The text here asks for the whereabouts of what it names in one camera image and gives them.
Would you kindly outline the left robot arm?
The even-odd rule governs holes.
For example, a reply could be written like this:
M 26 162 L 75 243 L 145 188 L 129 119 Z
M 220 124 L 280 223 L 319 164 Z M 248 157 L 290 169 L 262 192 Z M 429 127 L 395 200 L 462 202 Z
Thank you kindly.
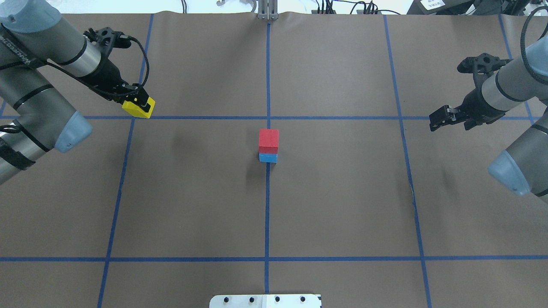
M 1 126 L 1 183 L 52 149 L 68 152 L 92 132 L 39 68 L 59 70 L 133 117 L 151 117 L 155 100 L 144 88 L 148 76 L 129 83 L 109 58 L 113 49 L 133 43 L 144 51 L 135 37 L 109 27 L 80 33 L 45 0 L 3 0 L 0 39 L 1 98 L 19 114 Z

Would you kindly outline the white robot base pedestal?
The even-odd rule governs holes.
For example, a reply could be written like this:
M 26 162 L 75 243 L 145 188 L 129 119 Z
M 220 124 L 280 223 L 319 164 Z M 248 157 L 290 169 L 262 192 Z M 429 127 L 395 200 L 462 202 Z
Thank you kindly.
M 217 295 L 209 302 L 210 308 L 321 308 L 317 294 L 239 294 Z

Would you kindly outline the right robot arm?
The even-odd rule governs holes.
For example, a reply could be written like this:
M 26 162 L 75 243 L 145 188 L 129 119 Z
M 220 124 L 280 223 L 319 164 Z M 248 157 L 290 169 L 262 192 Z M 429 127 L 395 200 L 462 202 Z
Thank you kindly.
M 537 99 L 547 103 L 547 38 L 525 47 L 520 57 L 502 59 L 488 53 L 464 58 L 458 72 L 471 74 L 474 88 L 457 107 L 443 105 L 430 116 L 430 130 L 463 124 L 469 131 L 509 117 L 523 121 L 524 131 L 488 166 L 488 173 L 515 195 L 547 201 L 547 113 L 513 115 Z

